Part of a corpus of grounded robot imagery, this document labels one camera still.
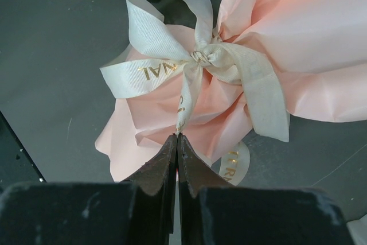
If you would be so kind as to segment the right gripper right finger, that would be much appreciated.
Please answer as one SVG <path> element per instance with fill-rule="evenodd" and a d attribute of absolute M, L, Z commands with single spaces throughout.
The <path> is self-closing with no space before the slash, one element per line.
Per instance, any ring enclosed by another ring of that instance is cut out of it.
<path fill-rule="evenodd" d="M 203 187 L 229 186 L 229 183 L 216 174 L 194 151 L 188 138 L 178 136 L 179 184 L 185 185 L 191 198 L 196 198 Z"/>

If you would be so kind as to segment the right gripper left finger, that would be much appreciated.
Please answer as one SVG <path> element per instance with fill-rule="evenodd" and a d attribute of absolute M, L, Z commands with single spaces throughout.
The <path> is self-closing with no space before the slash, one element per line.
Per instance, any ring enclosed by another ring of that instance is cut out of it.
<path fill-rule="evenodd" d="M 128 233 L 171 234 L 174 223 L 176 153 L 172 134 L 153 158 L 120 183 L 128 192 Z"/>

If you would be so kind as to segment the cream ribbon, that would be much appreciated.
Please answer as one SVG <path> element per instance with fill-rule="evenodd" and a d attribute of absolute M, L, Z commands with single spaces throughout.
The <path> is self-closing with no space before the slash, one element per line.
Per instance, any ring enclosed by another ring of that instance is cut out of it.
<path fill-rule="evenodd" d="M 289 140 L 290 115 L 268 57 L 224 36 L 210 0 L 182 0 L 193 28 L 165 24 L 147 0 L 126 0 L 128 46 L 101 68 L 115 109 L 95 147 L 121 181 L 159 151 L 171 134 L 187 136 L 207 164 L 237 185 L 249 169 L 250 132 Z"/>

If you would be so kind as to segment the pink wrapping paper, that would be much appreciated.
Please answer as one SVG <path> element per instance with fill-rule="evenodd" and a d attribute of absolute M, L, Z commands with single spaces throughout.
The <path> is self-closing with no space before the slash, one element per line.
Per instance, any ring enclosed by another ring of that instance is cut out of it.
<path fill-rule="evenodd" d="M 243 138 L 290 139 L 291 116 L 366 119 L 366 0 L 182 0 L 196 25 L 168 25 L 147 0 L 126 0 L 126 50 L 101 73 L 116 99 L 95 142 L 114 181 L 185 134 L 237 185 Z"/>

